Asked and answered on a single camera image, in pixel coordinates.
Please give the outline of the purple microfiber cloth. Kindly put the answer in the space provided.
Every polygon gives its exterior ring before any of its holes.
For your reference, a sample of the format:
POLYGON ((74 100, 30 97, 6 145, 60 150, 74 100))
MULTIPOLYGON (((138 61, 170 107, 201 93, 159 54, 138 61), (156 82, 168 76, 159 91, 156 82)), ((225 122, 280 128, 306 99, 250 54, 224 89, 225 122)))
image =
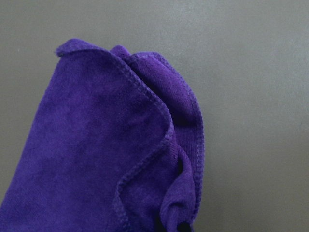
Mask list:
POLYGON ((203 121, 156 52, 71 39, 0 207, 3 232, 191 232, 203 121))

